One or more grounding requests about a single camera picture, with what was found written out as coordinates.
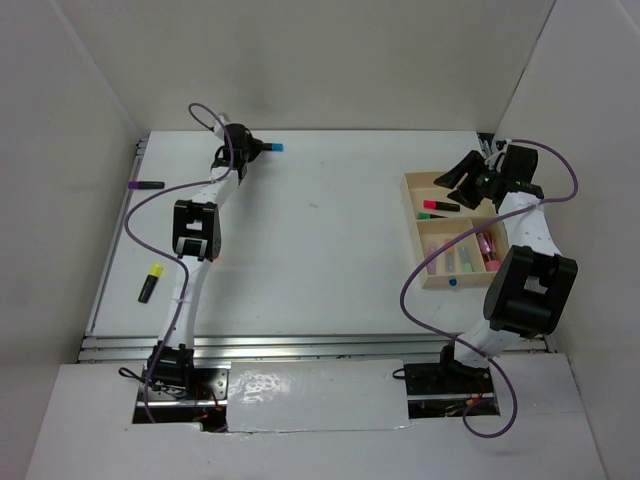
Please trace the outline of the green cap black highlighter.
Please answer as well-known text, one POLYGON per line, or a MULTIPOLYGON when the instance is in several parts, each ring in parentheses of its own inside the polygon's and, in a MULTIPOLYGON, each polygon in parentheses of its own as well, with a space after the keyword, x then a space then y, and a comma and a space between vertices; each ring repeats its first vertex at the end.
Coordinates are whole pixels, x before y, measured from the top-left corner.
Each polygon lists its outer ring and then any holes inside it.
POLYGON ((433 220, 433 219, 447 219, 447 218, 448 217, 446 217, 446 216, 432 214, 432 213, 426 213, 426 212, 419 212, 416 215, 416 220, 433 220))

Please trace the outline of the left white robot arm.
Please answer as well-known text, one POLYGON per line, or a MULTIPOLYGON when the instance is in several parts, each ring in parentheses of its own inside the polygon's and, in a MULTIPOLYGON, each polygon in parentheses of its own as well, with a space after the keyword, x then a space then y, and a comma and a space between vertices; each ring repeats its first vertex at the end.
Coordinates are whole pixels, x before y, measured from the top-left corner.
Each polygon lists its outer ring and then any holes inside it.
POLYGON ((221 208, 239 188, 248 165, 270 149, 240 123, 228 124, 223 139, 214 154, 211 181, 191 199, 174 204, 172 248, 186 268, 187 282, 174 288, 175 310, 148 359, 147 376, 150 387, 162 386, 176 399, 189 397, 197 387, 195 321, 204 280, 221 251, 221 208))

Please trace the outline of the pink cap black highlighter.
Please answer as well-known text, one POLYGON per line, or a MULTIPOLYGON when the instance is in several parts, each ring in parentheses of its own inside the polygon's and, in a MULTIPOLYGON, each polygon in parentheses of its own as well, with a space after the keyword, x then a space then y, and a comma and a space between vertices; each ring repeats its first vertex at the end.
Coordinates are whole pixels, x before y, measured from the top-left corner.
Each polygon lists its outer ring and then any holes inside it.
POLYGON ((424 200, 422 206, 425 209, 437 211, 459 212, 461 210, 459 204, 434 200, 424 200))

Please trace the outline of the blue cap black highlighter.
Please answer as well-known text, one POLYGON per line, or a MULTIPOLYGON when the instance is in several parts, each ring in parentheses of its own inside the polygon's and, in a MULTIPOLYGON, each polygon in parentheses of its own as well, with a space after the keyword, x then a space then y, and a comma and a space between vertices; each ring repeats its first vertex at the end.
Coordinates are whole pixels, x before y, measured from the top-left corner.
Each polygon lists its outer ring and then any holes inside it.
POLYGON ((284 146, 281 143, 265 143, 263 145, 263 150, 271 152, 282 152, 284 150, 284 146))

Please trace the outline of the pastel lilac highlighter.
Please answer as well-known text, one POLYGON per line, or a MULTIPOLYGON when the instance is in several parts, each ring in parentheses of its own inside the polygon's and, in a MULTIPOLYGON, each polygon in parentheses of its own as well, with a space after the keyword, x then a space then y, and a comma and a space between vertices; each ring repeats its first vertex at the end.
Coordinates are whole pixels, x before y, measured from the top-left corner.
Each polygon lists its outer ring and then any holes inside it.
POLYGON ((430 242, 427 246, 427 252, 425 257, 430 258, 431 261, 426 265, 427 273, 432 276, 437 274, 437 255, 436 252, 439 250, 439 245, 436 242, 430 242))

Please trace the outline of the pastel orange cap highlighter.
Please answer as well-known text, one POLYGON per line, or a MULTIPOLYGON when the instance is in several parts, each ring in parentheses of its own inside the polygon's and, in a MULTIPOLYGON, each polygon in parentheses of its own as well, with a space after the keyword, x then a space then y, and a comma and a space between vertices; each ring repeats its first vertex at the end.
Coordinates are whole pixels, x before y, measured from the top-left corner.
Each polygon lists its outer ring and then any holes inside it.
POLYGON ((445 271, 447 274, 454 274, 456 272, 455 264, 455 247, 450 246, 444 252, 445 271))

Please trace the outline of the pastel green highlighter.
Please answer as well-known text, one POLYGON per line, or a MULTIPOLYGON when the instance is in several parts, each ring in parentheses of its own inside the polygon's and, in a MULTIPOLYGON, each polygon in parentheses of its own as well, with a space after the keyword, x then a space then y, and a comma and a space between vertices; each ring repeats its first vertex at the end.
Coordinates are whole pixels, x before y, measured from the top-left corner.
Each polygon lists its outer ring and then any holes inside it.
POLYGON ((464 244, 461 244, 458 247, 458 254, 461 262, 462 271, 465 273, 473 273, 474 267, 471 260, 471 256, 469 254, 468 248, 464 244))

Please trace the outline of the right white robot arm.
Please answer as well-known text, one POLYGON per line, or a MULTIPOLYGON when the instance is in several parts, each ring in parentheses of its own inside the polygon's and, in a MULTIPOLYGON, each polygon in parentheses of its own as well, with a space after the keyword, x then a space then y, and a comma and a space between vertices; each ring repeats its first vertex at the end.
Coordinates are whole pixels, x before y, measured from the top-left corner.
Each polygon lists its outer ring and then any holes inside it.
POLYGON ((551 334, 574 285, 578 265, 561 254, 546 222, 544 207, 555 200, 533 182, 543 147, 506 140, 489 157, 470 152, 434 181, 468 209, 489 200, 510 243, 487 289, 482 319, 441 351, 436 379, 448 392, 460 391, 517 341, 551 334))

